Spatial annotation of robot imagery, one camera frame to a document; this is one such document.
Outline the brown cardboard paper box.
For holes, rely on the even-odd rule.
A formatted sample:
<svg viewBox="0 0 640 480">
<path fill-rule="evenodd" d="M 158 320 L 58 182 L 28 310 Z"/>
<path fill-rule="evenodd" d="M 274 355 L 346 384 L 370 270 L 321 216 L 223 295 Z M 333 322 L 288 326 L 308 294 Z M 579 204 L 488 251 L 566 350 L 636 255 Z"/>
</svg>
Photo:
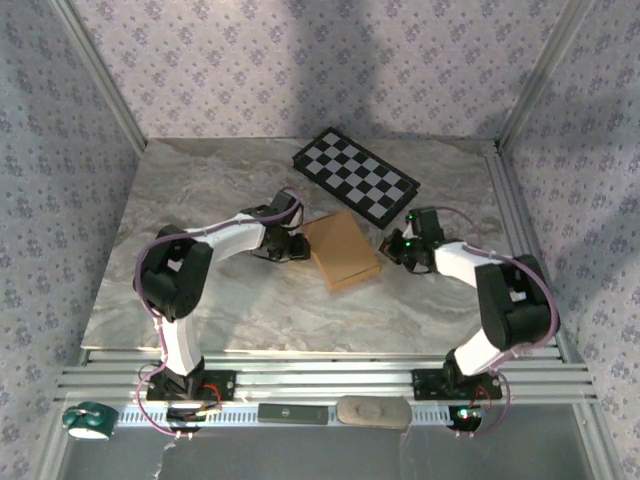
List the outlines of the brown cardboard paper box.
<svg viewBox="0 0 640 480">
<path fill-rule="evenodd" d="M 380 274 L 376 254 L 348 210 L 302 225 L 311 257 L 330 292 L 337 292 Z"/>
</svg>

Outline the black and white checkerboard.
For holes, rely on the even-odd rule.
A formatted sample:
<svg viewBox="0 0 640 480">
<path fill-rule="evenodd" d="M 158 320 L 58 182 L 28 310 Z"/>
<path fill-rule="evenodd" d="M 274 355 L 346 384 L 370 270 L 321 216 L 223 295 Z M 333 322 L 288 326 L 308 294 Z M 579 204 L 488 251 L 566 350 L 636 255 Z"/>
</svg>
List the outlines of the black and white checkerboard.
<svg viewBox="0 0 640 480">
<path fill-rule="evenodd" d="M 420 183 L 334 128 L 293 157 L 298 172 L 379 229 L 415 198 Z"/>
</svg>

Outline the black rectangular flat device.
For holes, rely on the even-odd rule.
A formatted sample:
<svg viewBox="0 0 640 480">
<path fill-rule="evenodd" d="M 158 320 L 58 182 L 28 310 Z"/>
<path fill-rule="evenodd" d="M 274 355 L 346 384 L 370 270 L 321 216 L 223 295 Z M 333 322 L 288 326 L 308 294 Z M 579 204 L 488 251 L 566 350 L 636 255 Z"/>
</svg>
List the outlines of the black rectangular flat device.
<svg viewBox="0 0 640 480">
<path fill-rule="evenodd" d="M 258 405 L 257 420 L 261 423 L 318 425 L 329 423 L 326 406 L 261 403 Z"/>
</svg>

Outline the grey oval metal plate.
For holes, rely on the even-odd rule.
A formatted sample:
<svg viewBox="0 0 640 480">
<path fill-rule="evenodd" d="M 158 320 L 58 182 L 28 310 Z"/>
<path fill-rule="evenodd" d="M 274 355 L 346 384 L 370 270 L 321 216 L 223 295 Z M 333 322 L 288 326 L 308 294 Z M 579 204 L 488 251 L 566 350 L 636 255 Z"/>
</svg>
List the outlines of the grey oval metal plate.
<svg viewBox="0 0 640 480">
<path fill-rule="evenodd" d="M 357 427 L 404 430 L 412 421 L 411 405 L 401 397 L 344 396 L 336 414 L 341 423 Z"/>
</svg>

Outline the black controller board with LED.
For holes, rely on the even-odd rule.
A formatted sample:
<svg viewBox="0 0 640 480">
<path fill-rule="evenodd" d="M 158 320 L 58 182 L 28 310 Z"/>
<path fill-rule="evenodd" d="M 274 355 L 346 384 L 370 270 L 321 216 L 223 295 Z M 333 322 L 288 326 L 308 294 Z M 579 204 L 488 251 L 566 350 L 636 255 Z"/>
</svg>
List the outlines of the black controller board with LED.
<svg viewBox="0 0 640 480">
<path fill-rule="evenodd" d="M 485 411 L 480 406 L 453 406 L 449 407 L 451 423 L 449 430 L 456 433 L 474 434 L 481 426 Z"/>
</svg>

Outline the green tape roll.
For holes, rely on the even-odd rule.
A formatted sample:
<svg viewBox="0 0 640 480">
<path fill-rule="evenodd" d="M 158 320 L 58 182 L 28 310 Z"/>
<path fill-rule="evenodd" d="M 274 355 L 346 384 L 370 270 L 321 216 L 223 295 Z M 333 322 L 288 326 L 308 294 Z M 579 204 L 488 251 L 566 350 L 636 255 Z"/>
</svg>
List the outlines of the green tape roll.
<svg viewBox="0 0 640 480">
<path fill-rule="evenodd" d="M 96 402 L 82 402 L 67 408 L 62 424 L 67 434 L 78 440 L 109 440 L 119 418 L 119 412 Z"/>
</svg>

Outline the aluminium side rail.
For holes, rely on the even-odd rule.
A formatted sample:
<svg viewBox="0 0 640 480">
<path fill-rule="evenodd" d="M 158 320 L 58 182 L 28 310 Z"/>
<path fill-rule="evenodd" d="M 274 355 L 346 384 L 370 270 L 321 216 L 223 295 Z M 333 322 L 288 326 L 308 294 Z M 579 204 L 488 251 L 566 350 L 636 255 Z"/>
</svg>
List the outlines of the aluminium side rail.
<svg viewBox="0 0 640 480">
<path fill-rule="evenodd" d="M 542 259 L 540 245 L 513 168 L 503 159 L 495 141 L 482 140 L 480 144 L 511 253 L 514 256 L 523 253 L 534 255 L 547 285 L 552 287 L 551 276 Z"/>
</svg>

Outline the long aluminium base rail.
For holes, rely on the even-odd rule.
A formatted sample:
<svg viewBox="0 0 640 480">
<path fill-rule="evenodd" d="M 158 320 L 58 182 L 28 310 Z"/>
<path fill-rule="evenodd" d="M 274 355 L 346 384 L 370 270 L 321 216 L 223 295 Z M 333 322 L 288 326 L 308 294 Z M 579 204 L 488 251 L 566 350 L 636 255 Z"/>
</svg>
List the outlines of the long aluminium base rail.
<svg viewBox="0 0 640 480">
<path fill-rule="evenodd" d="M 236 373 L 238 401 L 301 400 L 328 402 L 346 395 L 413 396 L 408 362 L 258 362 L 222 363 L 213 370 Z M 128 400 L 139 382 L 141 367 L 132 362 L 91 362 L 66 367 L 59 374 L 54 397 Z M 518 403 L 593 402 L 596 389 L 583 365 L 515 362 L 504 365 L 512 398 Z"/>
</svg>

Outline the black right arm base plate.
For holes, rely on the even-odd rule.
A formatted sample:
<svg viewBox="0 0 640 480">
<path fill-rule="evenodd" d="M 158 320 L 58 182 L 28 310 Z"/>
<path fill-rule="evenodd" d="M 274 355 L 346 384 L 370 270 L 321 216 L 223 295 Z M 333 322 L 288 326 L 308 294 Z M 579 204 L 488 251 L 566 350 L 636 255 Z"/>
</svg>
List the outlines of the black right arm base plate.
<svg viewBox="0 0 640 480">
<path fill-rule="evenodd" d="M 411 371 L 415 400 L 501 399 L 500 381 L 484 373 L 454 378 L 443 369 L 415 369 Z"/>
</svg>

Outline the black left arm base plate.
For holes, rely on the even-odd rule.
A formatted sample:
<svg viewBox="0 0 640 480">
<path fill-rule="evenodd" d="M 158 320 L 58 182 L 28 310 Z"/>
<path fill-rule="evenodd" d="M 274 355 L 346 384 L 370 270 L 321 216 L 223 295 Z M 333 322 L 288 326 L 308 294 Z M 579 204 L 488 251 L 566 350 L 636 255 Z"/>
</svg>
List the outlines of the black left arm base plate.
<svg viewBox="0 0 640 480">
<path fill-rule="evenodd" d="M 236 372 L 201 370 L 187 376 L 164 370 L 151 377 L 146 398 L 150 401 L 231 401 Z"/>
</svg>

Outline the aluminium corner post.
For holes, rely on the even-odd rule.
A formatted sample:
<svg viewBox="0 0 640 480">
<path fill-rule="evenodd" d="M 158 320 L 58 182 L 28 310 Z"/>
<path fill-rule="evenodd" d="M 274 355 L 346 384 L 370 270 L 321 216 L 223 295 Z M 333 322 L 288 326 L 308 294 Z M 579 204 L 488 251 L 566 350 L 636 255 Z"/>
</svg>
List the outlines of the aluminium corner post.
<svg viewBox="0 0 640 480">
<path fill-rule="evenodd" d="M 527 77 L 522 94 L 505 120 L 496 139 L 504 154 L 524 127 L 537 101 L 544 93 L 552 73 L 560 64 L 595 0 L 566 0 L 564 8 Z"/>
<path fill-rule="evenodd" d="M 142 156 L 147 139 L 127 106 L 113 76 L 71 0 L 46 0 L 66 29 L 71 45 L 89 71 L 99 92 L 115 116 L 136 154 Z"/>
</svg>

